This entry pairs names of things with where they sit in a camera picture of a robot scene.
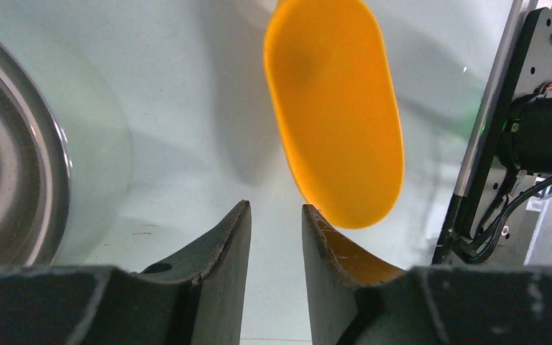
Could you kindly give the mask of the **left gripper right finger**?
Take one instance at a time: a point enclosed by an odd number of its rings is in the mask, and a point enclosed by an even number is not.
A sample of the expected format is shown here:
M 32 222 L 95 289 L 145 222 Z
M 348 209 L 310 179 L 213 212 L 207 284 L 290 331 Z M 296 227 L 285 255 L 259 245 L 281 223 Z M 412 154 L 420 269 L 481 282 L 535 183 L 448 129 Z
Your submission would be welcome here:
M 302 207 L 314 344 L 552 344 L 552 266 L 402 270 Z

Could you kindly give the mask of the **yellow plastic scoop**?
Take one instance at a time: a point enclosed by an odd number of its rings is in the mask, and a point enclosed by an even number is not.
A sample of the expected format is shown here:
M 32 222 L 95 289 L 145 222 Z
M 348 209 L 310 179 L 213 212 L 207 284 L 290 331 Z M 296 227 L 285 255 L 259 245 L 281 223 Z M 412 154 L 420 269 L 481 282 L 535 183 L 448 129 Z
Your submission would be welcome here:
M 262 59 L 306 242 L 347 284 L 401 276 L 338 233 L 383 221 L 403 188 L 403 130 L 376 16 L 365 1 L 279 1 Z

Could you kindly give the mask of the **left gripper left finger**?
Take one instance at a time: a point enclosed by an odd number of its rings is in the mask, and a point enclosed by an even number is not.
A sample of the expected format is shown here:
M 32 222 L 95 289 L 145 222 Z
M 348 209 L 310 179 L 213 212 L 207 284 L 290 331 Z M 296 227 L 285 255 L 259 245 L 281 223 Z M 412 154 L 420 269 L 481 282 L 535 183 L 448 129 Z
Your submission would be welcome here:
M 238 344 L 251 229 L 240 201 L 141 272 L 0 266 L 0 344 Z

